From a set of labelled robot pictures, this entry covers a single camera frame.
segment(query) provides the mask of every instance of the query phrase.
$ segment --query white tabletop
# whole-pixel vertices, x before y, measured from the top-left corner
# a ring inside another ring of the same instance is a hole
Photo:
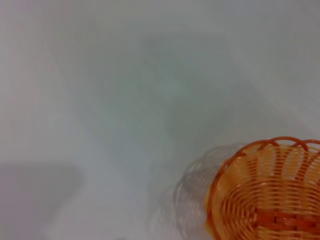
[[[0,236],[199,237],[172,215],[190,163],[320,137],[317,4],[1,0]]]

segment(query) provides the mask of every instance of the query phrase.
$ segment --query basket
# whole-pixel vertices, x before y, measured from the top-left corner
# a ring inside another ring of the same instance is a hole
[[[320,240],[320,141],[244,146],[223,163],[204,205],[216,240]]]

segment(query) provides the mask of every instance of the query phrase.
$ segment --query basket rim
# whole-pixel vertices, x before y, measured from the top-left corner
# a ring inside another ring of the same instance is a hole
[[[221,176],[225,173],[225,171],[228,169],[228,167],[233,163],[235,159],[238,157],[244,157],[247,154],[244,152],[246,149],[253,147],[255,145],[261,145],[258,151],[263,150],[267,145],[272,144],[274,146],[279,146],[279,143],[277,141],[292,141],[294,144],[291,145],[291,147],[298,147],[301,146],[305,151],[309,151],[309,147],[307,144],[318,144],[320,145],[320,140],[315,140],[315,139],[306,139],[306,140],[301,140],[296,137],[292,136],[279,136],[279,137],[274,137],[271,139],[264,139],[264,140],[258,140],[251,142],[244,147],[240,148],[232,157],[226,159],[223,164],[221,165],[220,169],[218,170],[217,174],[214,177],[214,180],[209,188],[208,191],[208,199],[207,199],[207,206],[206,206],[206,222],[207,225],[209,225],[210,230],[213,233],[213,236],[216,240],[221,240],[221,237],[218,233],[218,230],[216,229],[214,219],[212,216],[212,200],[214,196],[214,192],[216,191],[216,188],[218,186],[218,182],[221,178]]]

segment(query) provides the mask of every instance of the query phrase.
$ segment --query blurry white background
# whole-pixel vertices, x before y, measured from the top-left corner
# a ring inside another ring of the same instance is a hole
[[[0,239],[182,239],[149,217],[208,149],[320,137],[318,12],[0,0]]]

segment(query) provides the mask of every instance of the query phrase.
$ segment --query woven plastic strands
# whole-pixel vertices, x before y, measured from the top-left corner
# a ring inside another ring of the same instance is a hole
[[[244,146],[218,171],[205,209],[216,240],[320,240],[320,141]]]

